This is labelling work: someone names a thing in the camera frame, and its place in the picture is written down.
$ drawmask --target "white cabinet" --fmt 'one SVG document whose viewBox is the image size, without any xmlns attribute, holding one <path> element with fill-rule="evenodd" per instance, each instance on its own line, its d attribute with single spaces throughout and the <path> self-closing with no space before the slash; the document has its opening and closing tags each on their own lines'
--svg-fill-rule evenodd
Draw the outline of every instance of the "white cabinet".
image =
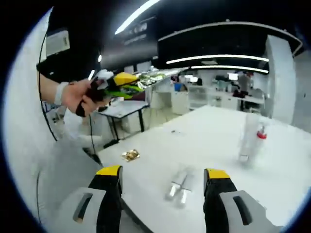
<svg viewBox="0 0 311 233">
<path fill-rule="evenodd" d="M 207 104 L 207 87 L 188 86 L 188 108 L 194 110 Z"/>
<path fill-rule="evenodd" d="M 189 112 L 188 92 L 172 92 L 172 112 L 179 115 Z"/>
<path fill-rule="evenodd" d="M 122 118 L 122 129 L 127 133 L 136 133 L 140 131 L 138 112 Z"/>
<path fill-rule="evenodd" d="M 239 104 L 239 100 L 237 98 L 222 97 L 222 100 L 221 100 L 222 108 L 237 110 L 238 104 Z"/>
</svg>

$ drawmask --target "table surface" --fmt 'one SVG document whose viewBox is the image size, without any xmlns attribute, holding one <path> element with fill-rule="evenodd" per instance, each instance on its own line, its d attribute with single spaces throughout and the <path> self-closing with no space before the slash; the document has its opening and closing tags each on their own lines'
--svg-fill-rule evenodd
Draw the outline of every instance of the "table surface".
<svg viewBox="0 0 311 233">
<path fill-rule="evenodd" d="M 108 106 L 106 110 L 99 112 L 99 114 L 108 117 L 123 118 L 146 106 L 148 106 L 148 103 L 145 101 L 137 101 L 137 100 L 119 101 L 115 104 L 112 104 L 111 106 Z"/>
<path fill-rule="evenodd" d="M 253 102 L 257 104 L 264 104 L 264 98 L 256 98 L 252 96 L 245 96 L 245 98 L 235 97 L 232 96 L 233 93 L 228 93 L 224 91 L 207 91 L 207 94 L 213 95 L 213 96 L 219 96 L 219 97 L 229 97 L 229 98 L 236 98 L 238 100 L 243 100 L 246 102 Z"/>
<path fill-rule="evenodd" d="M 264 119 L 268 134 L 253 168 L 238 162 L 246 113 L 204 106 L 160 127 L 137 134 L 98 155 L 104 166 L 123 166 L 122 197 L 154 233 L 205 233 L 203 172 L 225 170 L 238 190 L 266 208 L 275 225 L 286 225 L 311 185 L 311 134 L 273 119 Z M 140 158 L 126 162 L 123 152 L 137 149 Z M 172 177 L 185 167 L 196 182 L 184 209 L 166 201 Z"/>
</svg>

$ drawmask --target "wrist strap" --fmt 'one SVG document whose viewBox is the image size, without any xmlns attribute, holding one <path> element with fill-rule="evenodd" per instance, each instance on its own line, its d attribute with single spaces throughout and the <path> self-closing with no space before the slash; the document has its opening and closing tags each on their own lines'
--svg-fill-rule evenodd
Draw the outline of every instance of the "wrist strap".
<svg viewBox="0 0 311 233">
<path fill-rule="evenodd" d="M 54 104 L 62 105 L 62 94 L 63 94 L 63 90 L 65 86 L 67 85 L 68 85 L 68 82 L 62 82 L 57 86 Z"/>
</svg>

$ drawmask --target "black cable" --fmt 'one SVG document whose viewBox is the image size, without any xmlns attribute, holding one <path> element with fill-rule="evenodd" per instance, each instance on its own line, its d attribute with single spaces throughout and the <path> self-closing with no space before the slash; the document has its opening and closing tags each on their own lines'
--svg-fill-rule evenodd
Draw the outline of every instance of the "black cable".
<svg viewBox="0 0 311 233">
<path fill-rule="evenodd" d="M 93 146 L 93 151 L 94 151 L 94 154 L 96 154 L 96 151 L 95 151 L 95 146 L 94 146 L 94 142 L 93 142 L 93 129 L 92 129 L 92 119 L 91 119 L 91 114 L 88 115 L 89 117 L 89 126 L 90 126 L 90 131 L 91 131 L 91 140 L 92 140 L 92 146 Z"/>
<path fill-rule="evenodd" d="M 154 88 L 153 86 L 150 87 L 151 88 L 151 96 L 150 96 L 150 115 L 149 115 L 149 125 L 148 125 L 148 130 L 150 129 L 150 124 L 151 124 L 151 115 L 152 115 L 152 108 L 151 108 L 151 102 L 152 102 L 152 97 L 153 97 L 153 91 L 154 91 Z"/>
<path fill-rule="evenodd" d="M 39 214 L 39 200 L 38 200 L 38 193 L 39 193 L 39 191 L 38 191 L 39 176 L 40 176 L 40 171 L 38 172 L 37 180 L 36 180 L 36 202 L 37 202 L 38 219 L 39 219 L 40 224 L 42 224 L 41 218 L 40 218 L 40 214 Z"/>
<path fill-rule="evenodd" d="M 45 35 L 44 35 L 44 37 L 43 37 L 43 41 L 42 41 L 42 44 L 41 44 L 41 50 L 40 50 L 40 55 L 39 55 L 39 63 L 41 62 L 41 54 L 42 54 L 44 39 L 46 38 L 47 33 L 48 33 L 48 30 L 45 32 Z M 46 123 L 47 123 L 47 125 L 48 125 L 48 127 L 49 127 L 49 130 L 50 130 L 50 132 L 51 132 L 51 134 L 52 134 L 52 136 L 53 136 L 55 142 L 57 142 L 57 139 L 56 139 L 56 137 L 55 137 L 55 135 L 54 135 L 54 133 L 53 133 L 53 131 L 52 131 L 52 129 L 51 129 L 51 126 L 50 126 L 48 117 L 47 117 L 47 115 L 46 115 L 46 113 L 45 113 L 45 111 L 44 111 L 44 108 L 43 108 L 43 106 L 42 106 L 41 75 L 40 75 L 39 69 L 38 69 L 38 74 L 39 74 L 39 77 L 38 77 L 38 87 L 39 87 L 39 97 L 40 97 L 41 110 L 42 110 L 43 116 L 44 116 L 44 118 L 45 118 L 45 121 L 46 121 Z"/>
<path fill-rule="evenodd" d="M 111 135 L 114 137 L 114 131 L 112 130 L 112 128 L 111 128 L 111 124 L 110 124 L 110 122 L 109 122 L 109 118 L 107 118 L 107 121 L 108 121 L 108 125 L 109 125 L 109 128 L 110 128 L 110 131 L 111 131 Z"/>
</svg>

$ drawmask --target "gold wrapper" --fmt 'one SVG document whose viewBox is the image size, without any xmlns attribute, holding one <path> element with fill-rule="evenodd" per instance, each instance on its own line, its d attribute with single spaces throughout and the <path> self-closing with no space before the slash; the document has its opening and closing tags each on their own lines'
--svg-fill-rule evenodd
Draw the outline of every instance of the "gold wrapper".
<svg viewBox="0 0 311 233">
<path fill-rule="evenodd" d="M 137 150 L 131 150 L 129 152 L 124 152 L 121 157 L 125 159 L 127 162 L 131 162 L 135 159 L 138 159 L 140 155 Z"/>
</svg>

